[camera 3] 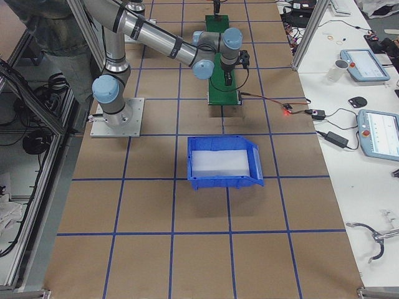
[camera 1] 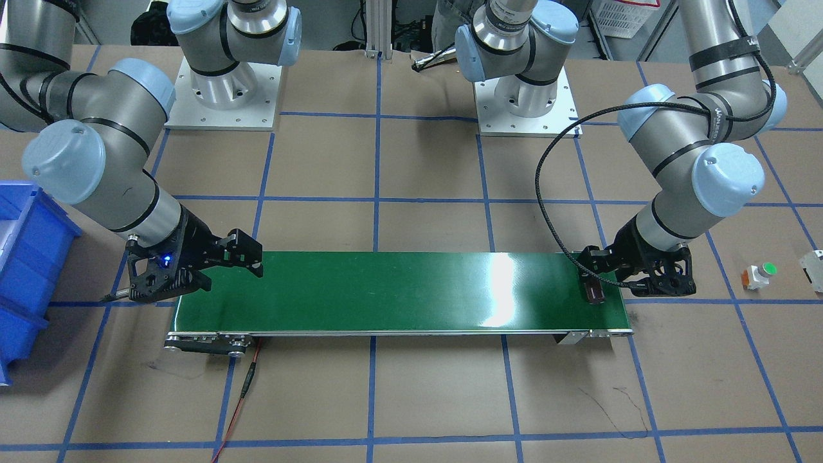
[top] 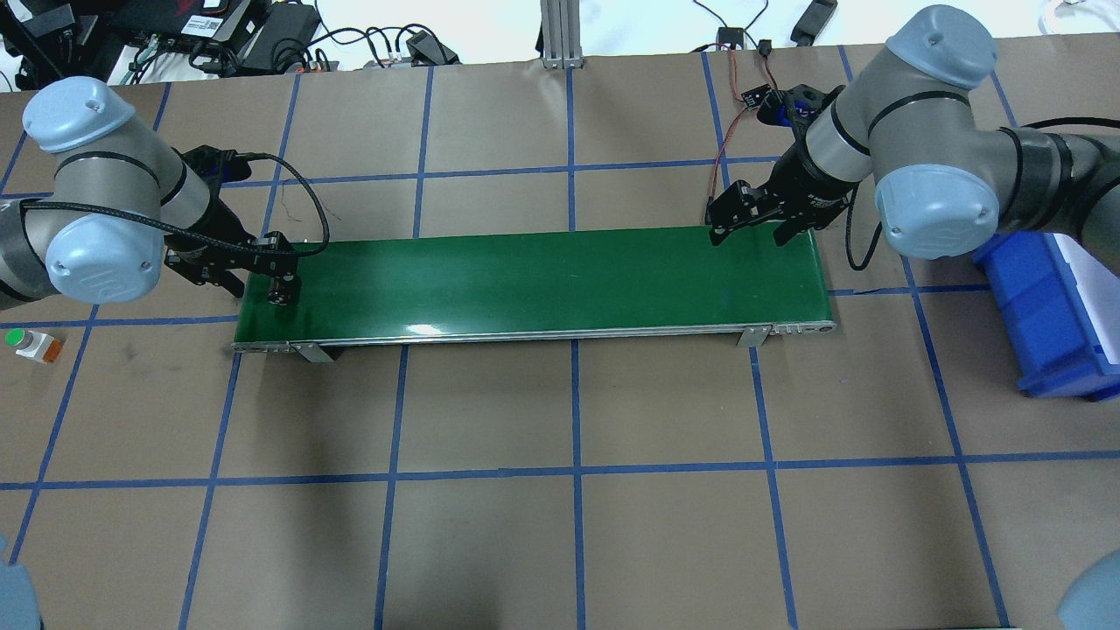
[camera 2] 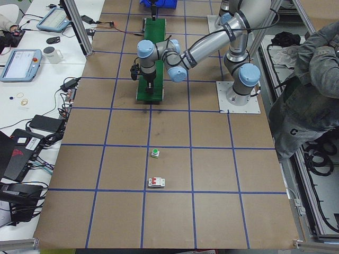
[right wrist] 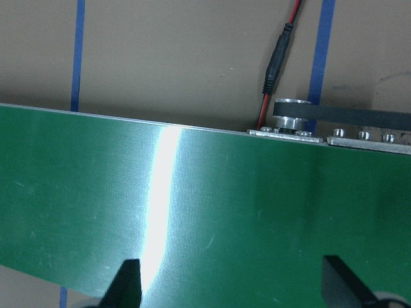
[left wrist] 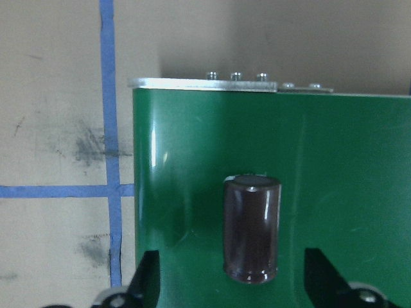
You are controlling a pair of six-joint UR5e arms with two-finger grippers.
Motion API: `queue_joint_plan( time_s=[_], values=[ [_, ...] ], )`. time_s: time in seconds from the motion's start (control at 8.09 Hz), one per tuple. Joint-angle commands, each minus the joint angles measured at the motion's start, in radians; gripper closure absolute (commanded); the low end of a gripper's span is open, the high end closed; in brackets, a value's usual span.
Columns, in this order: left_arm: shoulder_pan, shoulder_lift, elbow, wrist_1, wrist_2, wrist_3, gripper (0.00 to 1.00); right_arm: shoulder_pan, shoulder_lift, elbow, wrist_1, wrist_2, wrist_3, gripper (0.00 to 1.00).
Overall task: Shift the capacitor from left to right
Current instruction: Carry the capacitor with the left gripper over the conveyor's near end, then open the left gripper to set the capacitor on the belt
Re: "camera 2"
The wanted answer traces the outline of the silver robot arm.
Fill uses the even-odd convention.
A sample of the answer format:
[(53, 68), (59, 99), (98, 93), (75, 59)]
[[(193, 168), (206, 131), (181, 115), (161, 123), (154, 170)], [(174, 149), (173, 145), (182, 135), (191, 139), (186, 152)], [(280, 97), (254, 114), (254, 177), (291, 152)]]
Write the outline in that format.
[(229, 70), (247, 63), (247, 35), (264, 28), (262, 23), (269, 16), (271, 1), (222, 1), (216, 20), (216, 30), (210, 32), (184, 51), (176, 39), (159, 42), (143, 39), (137, 44), (137, 57), (130, 75), (146, 82), (145, 91), (153, 94), (157, 82), (157, 63), (163, 63), (171, 81), (181, 82), (187, 78), (188, 70), (225, 46), (229, 46), (226, 61)]

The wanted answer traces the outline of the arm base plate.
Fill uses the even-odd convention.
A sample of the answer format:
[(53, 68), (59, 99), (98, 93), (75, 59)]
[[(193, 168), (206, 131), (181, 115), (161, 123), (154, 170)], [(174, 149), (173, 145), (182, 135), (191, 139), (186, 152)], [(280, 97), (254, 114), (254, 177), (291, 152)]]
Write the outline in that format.
[(233, 81), (217, 81), (217, 95), (220, 113), (230, 114), (260, 114), (256, 90), (249, 95), (238, 95), (233, 91)]
[(216, 31), (223, 31), (224, 27), (220, 24), (221, 17), (219, 15), (208, 15), (207, 22), (208, 22), (208, 30), (209, 34)]

